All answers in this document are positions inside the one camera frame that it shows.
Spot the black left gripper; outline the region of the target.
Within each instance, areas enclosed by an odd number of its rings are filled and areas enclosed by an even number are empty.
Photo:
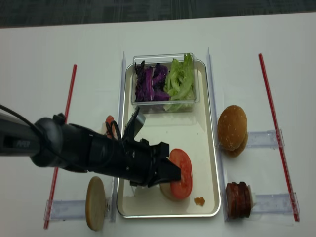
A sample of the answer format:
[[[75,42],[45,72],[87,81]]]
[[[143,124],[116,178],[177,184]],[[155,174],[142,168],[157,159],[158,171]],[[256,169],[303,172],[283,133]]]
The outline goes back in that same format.
[[[181,169],[167,158],[167,143],[149,145],[142,139],[121,144],[97,134],[90,134],[86,142],[88,171],[129,180],[134,186],[151,187],[181,180]]]

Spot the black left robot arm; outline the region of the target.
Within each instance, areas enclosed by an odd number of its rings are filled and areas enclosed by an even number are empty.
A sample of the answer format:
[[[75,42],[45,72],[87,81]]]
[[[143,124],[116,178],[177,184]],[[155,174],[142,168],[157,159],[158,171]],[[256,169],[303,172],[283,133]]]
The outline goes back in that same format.
[[[70,172],[94,172],[128,180],[133,186],[151,187],[181,179],[181,170],[169,159],[169,145],[135,141],[144,124],[135,112],[124,133],[102,135],[66,124],[63,114],[28,124],[0,116],[0,154],[27,156],[38,167],[58,167]]]

